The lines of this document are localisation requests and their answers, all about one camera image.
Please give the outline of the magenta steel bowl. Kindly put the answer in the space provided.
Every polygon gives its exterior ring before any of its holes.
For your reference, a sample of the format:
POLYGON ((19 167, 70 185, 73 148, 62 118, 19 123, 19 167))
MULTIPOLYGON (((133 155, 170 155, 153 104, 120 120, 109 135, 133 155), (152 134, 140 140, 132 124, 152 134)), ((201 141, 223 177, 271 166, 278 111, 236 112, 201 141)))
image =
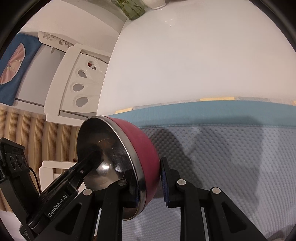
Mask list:
POLYGON ((102 163, 85 177, 85 186, 94 191, 106 189, 132 171, 137 205, 125 207, 122 217, 124 220, 135 218, 153 199, 159 185, 160 164, 154 144, 140 128, 126 120, 95 116, 85 120, 79 129, 78 161, 96 147, 101 150, 102 163))

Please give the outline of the white chair near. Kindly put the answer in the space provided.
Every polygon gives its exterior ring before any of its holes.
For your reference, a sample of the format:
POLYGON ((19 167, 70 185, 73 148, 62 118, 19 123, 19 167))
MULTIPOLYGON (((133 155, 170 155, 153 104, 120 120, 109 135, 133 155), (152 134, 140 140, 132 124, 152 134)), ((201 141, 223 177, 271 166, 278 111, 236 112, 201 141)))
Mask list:
POLYGON ((56 178, 60 176, 60 174, 56 174, 54 172, 55 169, 69 169, 75 164, 76 162, 44 160, 39 168, 41 191, 44 191, 56 178))

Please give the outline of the white chair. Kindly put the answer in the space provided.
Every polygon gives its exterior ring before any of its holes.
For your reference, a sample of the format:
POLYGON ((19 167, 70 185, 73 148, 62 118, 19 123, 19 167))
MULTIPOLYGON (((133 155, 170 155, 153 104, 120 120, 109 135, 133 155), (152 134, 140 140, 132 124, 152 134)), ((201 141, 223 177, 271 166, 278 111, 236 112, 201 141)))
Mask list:
POLYGON ((111 54, 75 44, 62 58, 45 100, 46 121, 81 126, 98 108, 111 54))
POLYGON ((39 168, 41 191, 44 191, 56 178, 60 176, 60 174, 56 174, 54 172, 55 169, 69 169, 75 164, 76 162, 44 160, 39 168))

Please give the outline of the white chair far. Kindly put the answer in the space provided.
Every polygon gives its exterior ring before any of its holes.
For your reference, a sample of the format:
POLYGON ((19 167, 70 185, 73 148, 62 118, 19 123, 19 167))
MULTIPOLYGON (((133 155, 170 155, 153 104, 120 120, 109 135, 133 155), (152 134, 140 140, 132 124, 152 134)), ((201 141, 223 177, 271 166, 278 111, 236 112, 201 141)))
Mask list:
POLYGON ((81 126, 98 108, 111 54, 75 44, 62 58, 45 100, 46 121, 81 126))

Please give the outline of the light blue quilted mat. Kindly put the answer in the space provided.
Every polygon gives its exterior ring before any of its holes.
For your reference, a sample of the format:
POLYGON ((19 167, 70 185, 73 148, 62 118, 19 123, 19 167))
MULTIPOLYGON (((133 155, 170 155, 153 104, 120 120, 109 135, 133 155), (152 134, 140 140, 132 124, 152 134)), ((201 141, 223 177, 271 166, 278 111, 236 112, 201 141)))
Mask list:
POLYGON ((219 187, 268 240, 295 225, 295 107, 205 101, 119 113, 196 187, 219 187))

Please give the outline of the blue cushion pink pattern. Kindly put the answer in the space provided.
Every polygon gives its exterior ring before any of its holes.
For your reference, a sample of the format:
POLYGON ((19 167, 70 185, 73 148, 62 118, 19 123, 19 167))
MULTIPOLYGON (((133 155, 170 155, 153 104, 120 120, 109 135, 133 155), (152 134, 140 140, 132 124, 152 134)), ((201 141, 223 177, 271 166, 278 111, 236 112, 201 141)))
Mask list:
POLYGON ((41 47, 37 37, 17 34, 1 57, 1 103, 12 106, 31 61, 41 47))

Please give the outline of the white ribbed vase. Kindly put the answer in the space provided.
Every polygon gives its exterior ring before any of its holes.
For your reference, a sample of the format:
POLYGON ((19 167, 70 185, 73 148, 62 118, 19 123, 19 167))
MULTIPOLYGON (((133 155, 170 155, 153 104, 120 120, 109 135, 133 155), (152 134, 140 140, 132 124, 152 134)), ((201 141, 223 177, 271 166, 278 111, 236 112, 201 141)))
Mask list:
POLYGON ((143 0, 144 4, 155 10, 164 7, 167 3, 165 0, 143 0))

